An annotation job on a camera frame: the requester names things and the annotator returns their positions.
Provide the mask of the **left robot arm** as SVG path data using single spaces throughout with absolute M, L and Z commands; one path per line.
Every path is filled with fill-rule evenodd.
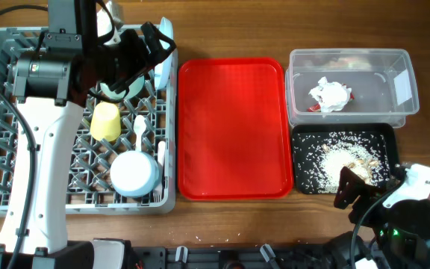
M 119 91 L 166 60 L 175 41 L 146 22 L 139 31 L 99 34 L 103 1 L 50 1 L 48 28 L 23 52 L 5 99 L 18 121 L 8 211 L 0 231 L 0 268 L 91 268 L 94 246 L 66 229 L 70 158 L 86 101 L 99 83 Z

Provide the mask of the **yellow plastic cup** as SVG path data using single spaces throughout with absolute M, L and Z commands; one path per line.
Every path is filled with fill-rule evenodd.
M 97 140 L 115 141 L 121 134 L 120 113 L 117 105 L 101 102 L 93 112 L 90 123 L 90 134 Z

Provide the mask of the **mint green bowl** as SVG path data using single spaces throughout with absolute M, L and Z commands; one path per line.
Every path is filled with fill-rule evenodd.
M 137 80 L 135 80 L 132 84 L 128 87 L 128 93 L 126 91 L 122 91 L 120 93 L 115 93 L 110 91 L 109 87 L 104 84 L 100 83 L 100 88 L 104 95 L 106 95 L 110 99 L 131 99 L 135 97 L 144 87 L 145 85 L 145 77 L 140 76 Z

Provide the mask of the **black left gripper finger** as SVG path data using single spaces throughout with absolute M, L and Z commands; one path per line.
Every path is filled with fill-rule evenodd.
M 112 84 L 112 85 L 108 85 L 110 91 L 115 92 L 115 93 L 120 93 L 122 91 L 126 91 L 126 93 L 128 93 L 128 87 L 130 84 L 132 84 L 135 80 L 137 80 L 140 76 L 138 77 L 133 77 L 133 78 L 129 78 L 126 81 L 117 81 L 116 83 Z
M 164 35 L 151 22 L 145 22 L 141 26 L 145 37 L 145 43 L 149 47 L 146 70 L 154 69 L 163 63 L 176 49 L 175 41 Z

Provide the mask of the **white plastic fork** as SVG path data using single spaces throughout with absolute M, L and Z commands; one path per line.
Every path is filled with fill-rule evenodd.
M 162 200 L 165 152 L 166 152 L 166 142 L 162 140 L 158 143 L 157 162 L 159 167 L 159 180 L 158 180 L 158 184 L 155 186 L 154 190 L 152 191 L 154 202 L 160 202 Z

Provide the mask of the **rice and food scraps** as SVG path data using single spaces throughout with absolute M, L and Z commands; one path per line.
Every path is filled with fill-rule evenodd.
M 344 167 L 380 187 L 390 174 L 384 135 L 378 132 L 306 132 L 293 136 L 297 188 L 304 194 L 334 194 Z

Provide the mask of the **white plastic spoon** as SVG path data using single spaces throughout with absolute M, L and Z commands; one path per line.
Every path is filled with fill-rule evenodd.
M 136 135 L 135 150 L 138 152 L 142 150 L 143 135 L 146 131 L 145 119 L 143 115 L 137 115 L 134 119 L 133 130 Z

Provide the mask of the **light blue plate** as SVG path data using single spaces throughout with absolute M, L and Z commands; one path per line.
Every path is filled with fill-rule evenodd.
M 159 30 L 162 34 L 170 39 L 173 39 L 173 26 L 169 19 L 163 17 L 159 25 Z M 173 55 L 170 54 L 169 57 L 164 60 L 161 64 L 155 67 L 155 78 L 154 85 L 156 90 L 163 89 L 169 80 L 170 67 L 172 64 Z

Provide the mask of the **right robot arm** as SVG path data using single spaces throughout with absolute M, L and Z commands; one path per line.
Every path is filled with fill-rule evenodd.
M 392 179 L 377 188 L 340 171 L 334 206 L 350 206 L 355 227 L 324 245 L 324 268 L 430 268 L 430 167 L 399 165 Z

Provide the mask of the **light blue bowl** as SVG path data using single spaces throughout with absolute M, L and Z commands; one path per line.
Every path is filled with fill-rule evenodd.
M 115 191 L 124 197 L 143 197 L 161 183 L 161 169 L 156 160 L 135 150 L 118 155 L 110 166 Z

